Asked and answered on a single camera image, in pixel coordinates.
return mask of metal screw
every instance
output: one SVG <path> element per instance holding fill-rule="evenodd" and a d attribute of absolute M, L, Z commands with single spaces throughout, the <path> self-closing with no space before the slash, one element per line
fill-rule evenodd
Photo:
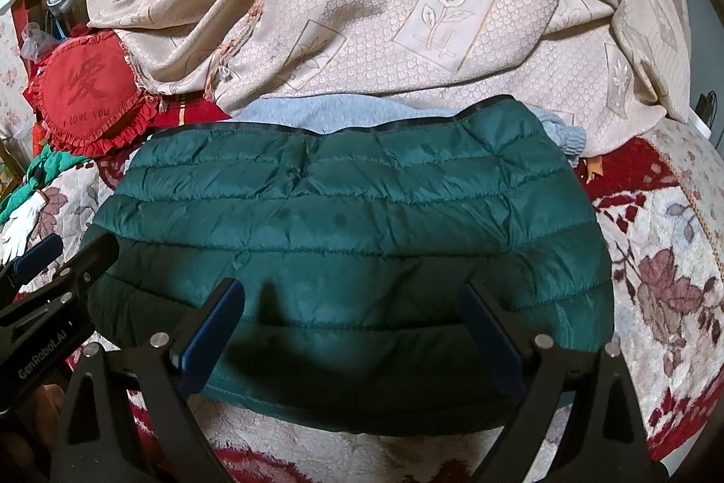
<path fill-rule="evenodd" d="M 533 339 L 533 343 L 537 346 L 537 348 L 548 350 L 549 348 L 553 348 L 555 341 L 548 334 L 538 334 Z"/>
<path fill-rule="evenodd" d="M 607 342 L 606 346 L 603 347 L 603 350 L 605 350 L 606 354 L 612 359 L 615 359 L 621 353 L 621 346 L 616 344 L 616 342 Z"/>
<path fill-rule="evenodd" d="M 168 344 L 169 340 L 169 335 L 165 333 L 165 331 L 157 331 L 157 333 L 151 336 L 151 346 L 154 348 L 160 348 L 161 346 Z"/>
<path fill-rule="evenodd" d="M 83 347 L 83 356 L 90 358 L 100 352 L 100 344 L 98 342 L 91 342 Z"/>

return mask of green cloth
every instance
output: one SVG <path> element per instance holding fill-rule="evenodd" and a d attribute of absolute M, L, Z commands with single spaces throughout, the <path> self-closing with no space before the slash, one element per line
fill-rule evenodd
<path fill-rule="evenodd" d="M 246 308 L 205 393 L 328 430 L 440 435 L 510 406 L 457 315 L 484 284 L 534 333 L 595 350 L 613 333 L 591 203 L 511 97 L 451 118 L 328 135 L 203 124 L 149 140 L 84 238 L 119 238 L 88 294 L 119 346 L 173 332 L 222 277 Z"/>
<path fill-rule="evenodd" d="M 25 183 L 0 202 L 0 224 L 8 221 L 10 214 L 30 199 L 35 190 L 47 187 L 63 171 L 89 160 L 85 156 L 55 152 L 48 144 L 43 146 L 42 152 L 35 156 L 28 166 Z"/>

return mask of gray fabric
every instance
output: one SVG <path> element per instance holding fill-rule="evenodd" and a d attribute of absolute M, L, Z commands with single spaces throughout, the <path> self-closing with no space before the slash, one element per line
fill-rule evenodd
<path fill-rule="evenodd" d="M 578 126 L 567 126 L 563 120 L 545 109 L 528 107 L 543 124 L 550 139 L 575 166 L 586 146 L 586 133 Z M 450 117 L 457 109 L 415 109 L 381 97 L 370 95 L 319 95 L 302 98 L 261 98 L 252 102 L 239 115 L 227 121 L 247 121 L 308 129 L 330 134 L 347 127 L 374 127 L 390 121 L 419 117 Z"/>

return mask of red pillow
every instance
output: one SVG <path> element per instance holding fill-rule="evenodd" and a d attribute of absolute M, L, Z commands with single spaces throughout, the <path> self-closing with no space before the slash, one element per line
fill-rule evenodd
<path fill-rule="evenodd" d="M 24 94 L 41 113 L 51 146 L 96 158 L 131 143 L 156 115 L 114 32 L 67 40 L 38 64 Z"/>

